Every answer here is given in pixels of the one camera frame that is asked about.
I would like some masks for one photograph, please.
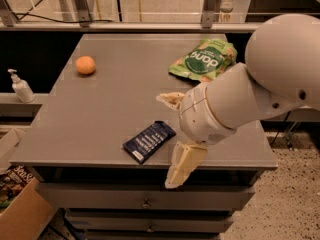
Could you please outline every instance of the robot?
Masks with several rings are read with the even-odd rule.
[[[320,110],[320,20],[288,14],[265,22],[238,63],[209,83],[185,94],[163,94],[175,103],[181,130],[165,186],[176,188],[215,145],[254,120],[272,118],[302,105]]]

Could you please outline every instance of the bottle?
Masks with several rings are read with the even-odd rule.
[[[17,70],[15,69],[8,69],[8,72],[11,74],[12,79],[12,88],[19,97],[19,99],[23,103],[29,103],[35,99],[35,95],[32,92],[30,86],[25,80],[22,80],[18,77]]]

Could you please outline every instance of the gray drawer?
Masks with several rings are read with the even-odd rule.
[[[85,233],[87,240],[221,240],[216,234],[200,233],[134,233],[89,231]]]
[[[253,187],[190,187],[161,191],[158,186],[39,183],[37,191],[59,208],[241,210],[254,194]]]
[[[145,232],[222,233],[232,224],[231,217],[204,212],[67,212],[66,218],[77,229]]]

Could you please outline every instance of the dark blue packet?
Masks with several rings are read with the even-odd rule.
[[[123,144],[124,149],[140,164],[143,164],[161,145],[176,133],[163,121],[155,121],[131,140]]]

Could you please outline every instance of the orange ball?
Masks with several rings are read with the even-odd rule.
[[[76,60],[76,68],[79,73],[89,75],[96,70],[96,63],[90,56],[81,56]]]

